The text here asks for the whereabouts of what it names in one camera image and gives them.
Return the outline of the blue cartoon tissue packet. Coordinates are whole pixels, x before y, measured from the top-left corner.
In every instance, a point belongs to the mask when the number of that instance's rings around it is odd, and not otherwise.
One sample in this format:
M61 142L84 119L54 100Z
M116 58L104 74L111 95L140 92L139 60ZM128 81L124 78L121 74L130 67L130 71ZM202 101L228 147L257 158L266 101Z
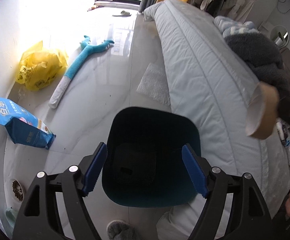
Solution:
M284 147L288 165L290 166L290 126L284 120L278 118L276 121L276 129L281 140L281 144Z

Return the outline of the dark teal trash bin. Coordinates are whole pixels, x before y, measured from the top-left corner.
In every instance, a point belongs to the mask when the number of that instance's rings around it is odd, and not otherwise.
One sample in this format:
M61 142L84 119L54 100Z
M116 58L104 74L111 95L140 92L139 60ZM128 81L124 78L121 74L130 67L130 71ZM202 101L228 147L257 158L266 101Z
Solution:
M188 118L143 107L128 107L113 119L102 187L115 203L131 207L169 207L197 193L182 160L189 144L199 155L199 132Z

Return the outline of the grey fuzzy slipper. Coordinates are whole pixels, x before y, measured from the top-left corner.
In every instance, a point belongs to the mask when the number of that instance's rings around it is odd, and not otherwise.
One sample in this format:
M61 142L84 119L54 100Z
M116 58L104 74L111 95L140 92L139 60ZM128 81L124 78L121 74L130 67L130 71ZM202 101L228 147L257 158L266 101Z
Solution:
M113 220L106 227L110 240L141 240L138 231L122 220Z

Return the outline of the pet food bowl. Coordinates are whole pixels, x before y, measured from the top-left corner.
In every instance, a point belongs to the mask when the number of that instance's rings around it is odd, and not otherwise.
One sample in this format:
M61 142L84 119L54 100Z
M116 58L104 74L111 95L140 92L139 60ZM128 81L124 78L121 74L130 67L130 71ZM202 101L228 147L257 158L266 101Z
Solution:
M18 202L22 202L24 200L25 191L21 184L16 179L12 179L10 183L10 189L13 198Z

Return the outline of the blue pet food bag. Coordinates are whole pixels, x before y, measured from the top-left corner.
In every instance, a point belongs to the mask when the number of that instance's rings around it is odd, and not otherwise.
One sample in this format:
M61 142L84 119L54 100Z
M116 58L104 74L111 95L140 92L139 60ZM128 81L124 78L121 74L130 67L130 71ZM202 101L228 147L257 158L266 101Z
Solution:
M0 125L5 127L15 144L48 150L56 138L40 119L5 98L0 98Z

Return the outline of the light grey bed mattress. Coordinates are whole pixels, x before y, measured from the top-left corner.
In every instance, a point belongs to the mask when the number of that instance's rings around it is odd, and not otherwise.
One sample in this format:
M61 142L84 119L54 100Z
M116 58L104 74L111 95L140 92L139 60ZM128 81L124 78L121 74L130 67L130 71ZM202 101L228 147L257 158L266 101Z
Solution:
M173 113L196 125L201 155L228 174L249 172L270 215L290 189L290 167L277 132L265 140L245 133L248 104L257 77L226 44L209 14L180 0L144 10L161 40Z

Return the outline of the bubble wrap sheet on floor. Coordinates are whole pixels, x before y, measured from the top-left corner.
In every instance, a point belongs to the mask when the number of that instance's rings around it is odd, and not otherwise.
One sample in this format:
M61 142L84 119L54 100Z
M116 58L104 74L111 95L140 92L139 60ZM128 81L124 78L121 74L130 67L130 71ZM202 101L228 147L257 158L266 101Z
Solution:
M136 91L165 106L170 106L170 95L165 66L150 63Z

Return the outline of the yellow plastic bag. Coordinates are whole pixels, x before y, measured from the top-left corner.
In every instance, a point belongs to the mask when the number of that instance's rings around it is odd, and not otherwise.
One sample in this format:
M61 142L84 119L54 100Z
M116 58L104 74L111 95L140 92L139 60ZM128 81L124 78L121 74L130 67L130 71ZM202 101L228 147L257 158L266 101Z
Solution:
M23 52L15 81L27 90L39 91L65 72L68 58L65 51L46 49L39 41Z

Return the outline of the blue plush toy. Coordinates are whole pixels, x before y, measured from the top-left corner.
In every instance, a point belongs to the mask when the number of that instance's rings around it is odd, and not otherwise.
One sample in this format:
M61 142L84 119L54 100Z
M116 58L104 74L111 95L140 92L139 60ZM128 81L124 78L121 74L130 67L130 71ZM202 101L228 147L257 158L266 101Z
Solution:
M65 74L59 81L57 87L55 88L48 105L51 109L56 109L67 90L70 82L80 70L81 66L83 65L84 61L95 53L102 53L110 48L110 46L114 44L113 40L104 40L103 43L99 45L92 45L89 36L84 35L84 40L80 42L81 52L70 65L70 67L66 70Z

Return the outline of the dark grey fleece blanket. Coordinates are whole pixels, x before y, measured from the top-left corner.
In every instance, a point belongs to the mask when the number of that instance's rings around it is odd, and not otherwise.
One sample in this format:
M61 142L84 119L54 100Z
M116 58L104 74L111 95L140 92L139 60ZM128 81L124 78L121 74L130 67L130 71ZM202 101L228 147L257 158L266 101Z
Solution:
M278 115L290 124L290 76L274 42L261 33L225 37L227 45L249 66L259 81L274 86L279 93Z

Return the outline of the round vanity mirror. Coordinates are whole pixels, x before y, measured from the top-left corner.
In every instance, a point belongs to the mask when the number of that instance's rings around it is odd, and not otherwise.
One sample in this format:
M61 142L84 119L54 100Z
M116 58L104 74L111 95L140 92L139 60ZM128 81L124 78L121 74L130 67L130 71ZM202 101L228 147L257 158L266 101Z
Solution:
M289 42L289 33L286 27L276 25L270 32L270 40L272 40L279 48L285 47Z

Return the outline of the grey slipper by door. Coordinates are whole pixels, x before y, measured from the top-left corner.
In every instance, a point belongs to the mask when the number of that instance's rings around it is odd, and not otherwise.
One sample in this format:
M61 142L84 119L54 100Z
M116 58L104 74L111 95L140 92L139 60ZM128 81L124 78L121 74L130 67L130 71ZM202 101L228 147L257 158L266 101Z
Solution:
M125 10L122 10L119 14L113 15L113 17L129 17L131 13Z

